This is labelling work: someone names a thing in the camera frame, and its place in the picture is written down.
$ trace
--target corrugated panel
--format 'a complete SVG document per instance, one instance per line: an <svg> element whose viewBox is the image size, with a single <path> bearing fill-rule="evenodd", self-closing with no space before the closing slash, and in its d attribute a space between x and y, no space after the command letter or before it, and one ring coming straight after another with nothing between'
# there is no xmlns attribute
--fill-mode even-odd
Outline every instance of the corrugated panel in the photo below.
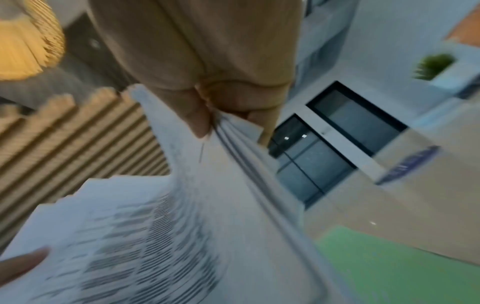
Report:
<svg viewBox="0 0 480 304"><path fill-rule="evenodd" d="M168 166L138 103L96 90L84 103L54 96L30 116L0 107L0 248L35 207L75 192L88 178L163 175Z"/></svg>

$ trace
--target green surface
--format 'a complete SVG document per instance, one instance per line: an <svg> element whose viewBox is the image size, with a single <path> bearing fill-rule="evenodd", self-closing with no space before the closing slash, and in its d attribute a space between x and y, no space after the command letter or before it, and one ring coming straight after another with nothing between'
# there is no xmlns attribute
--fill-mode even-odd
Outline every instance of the green surface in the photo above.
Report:
<svg viewBox="0 0 480 304"><path fill-rule="evenodd" d="M480 303L480 267L336 227L315 242L365 303Z"/></svg>

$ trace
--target black window frame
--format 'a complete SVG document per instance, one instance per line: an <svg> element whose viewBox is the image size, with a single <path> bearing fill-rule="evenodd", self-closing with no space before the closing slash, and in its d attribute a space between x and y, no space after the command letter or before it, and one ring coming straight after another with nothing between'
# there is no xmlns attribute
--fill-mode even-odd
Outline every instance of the black window frame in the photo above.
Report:
<svg viewBox="0 0 480 304"><path fill-rule="evenodd" d="M317 131L315 131L308 123L305 122L305 120L303 120L302 118L300 118L300 116L298 116L297 114L293 114L291 115L290 117L288 117L287 119L285 119L281 124L279 124L275 130L274 130L274 134L275 132L277 131L277 129L279 129L281 126L283 126L284 124L286 124L289 120L291 120L292 118L296 118L298 119L304 126L306 126L307 129L310 130L310 132L312 132L313 134L315 134L318 139L320 139L322 142L324 142L330 149L332 149L341 159L343 159L349 166L351 166L353 168L352 172L347 175L345 178L347 178L348 176L350 176L352 173L354 173L356 170L358 170L358 167L355 166L348 158L346 158L342 153L340 153L339 150L337 150L333 145L331 145L331 143L329 143L325 138L323 138L322 135L320 135ZM275 140L272 138L271 141L273 141L278 147L280 147L280 145L275 142ZM305 147L296 157L300 157L303 153L305 153L306 150L308 150L309 148L312 147L313 144L310 144L308 145L307 147ZM283 170L286 166L288 166L290 163L293 163L298 170L300 170L300 172L318 189L318 192L321 193L321 197L324 197L329 191L327 192L324 192L320 187L317 186L317 184L315 184L315 182L308 176L308 174L306 174L301 168L300 166L297 165L297 163L295 163L295 159L291 158L288 154L285 153L285 150L284 149L281 149L281 153L284 154L288 159L289 159L289 162L285 165L283 165L282 167L279 167L278 168L278 172L280 172L281 170ZM310 197L306 202L302 202L304 205L305 205L305 209L309 209L310 207L312 207L314 205L315 202L312 202L311 199L314 198L317 194L314 194L312 195L312 197Z"/></svg>
<svg viewBox="0 0 480 304"><path fill-rule="evenodd" d="M317 110L315 108L315 105L318 103L322 102L322 99L325 98L328 94L332 93L333 91L338 91L339 93L345 95L347 98L353 100L354 102L358 103L360 106L364 107L367 109L369 112L380 118L381 120L385 121L387 124L392 126L395 130L397 130L399 133L405 131L408 126L393 117L392 115L388 114L384 110L380 109L376 105L372 104L370 101L367 99L363 98L359 94L355 93L351 89L349 89L347 86L342 84L339 81L333 82L328 88L323 90L320 94L315 96L311 101L307 103L307 107L311 109L312 111L315 112L318 116L320 116L323 120L325 120L328 124L330 124L334 129L340 132L343 136L345 136L348 140L350 140L353 144L355 144L358 148L360 148L365 154L368 156L372 157L375 156L377 152L371 151L369 148L367 148L365 145L363 145L361 142L356 140L352 135L350 135L348 132L346 132L342 127L337 125L335 122L333 122L330 118L325 116L322 112Z"/></svg>

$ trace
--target hand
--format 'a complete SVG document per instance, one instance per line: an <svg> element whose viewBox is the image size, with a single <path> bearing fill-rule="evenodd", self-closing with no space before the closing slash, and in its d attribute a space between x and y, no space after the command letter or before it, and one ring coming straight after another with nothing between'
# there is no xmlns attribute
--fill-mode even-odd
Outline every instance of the hand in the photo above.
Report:
<svg viewBox="0 0 480 304"><path fill-rule="evenodd" d="M197 137L209 107L275 129L295 72L301 0L89 0L120 64Z"/></svg>
<svg viewBox="0 0 480 304"><path fill-rule="evenodd" d="M40 264L48 255L48 248L0 261L0 287L25 274Z"/></svg>

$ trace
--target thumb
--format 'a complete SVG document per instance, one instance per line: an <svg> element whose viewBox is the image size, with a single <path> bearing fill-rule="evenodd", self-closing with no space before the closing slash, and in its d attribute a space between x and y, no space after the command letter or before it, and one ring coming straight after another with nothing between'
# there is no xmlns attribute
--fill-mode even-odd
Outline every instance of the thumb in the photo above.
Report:
<svg viewBox="0 0 480 304"><path fill-rule="evenodd" d="M47 257L48 253L48 247L43 247L28 254L0 261L0 286L32 270Z"/></svg>
<svg viewBox="0 0 480 304"><path fill-rule="evenodd" d="M148 88L171 108L198 138L210 132L211 113L196 89L170 91Z"/></svg>

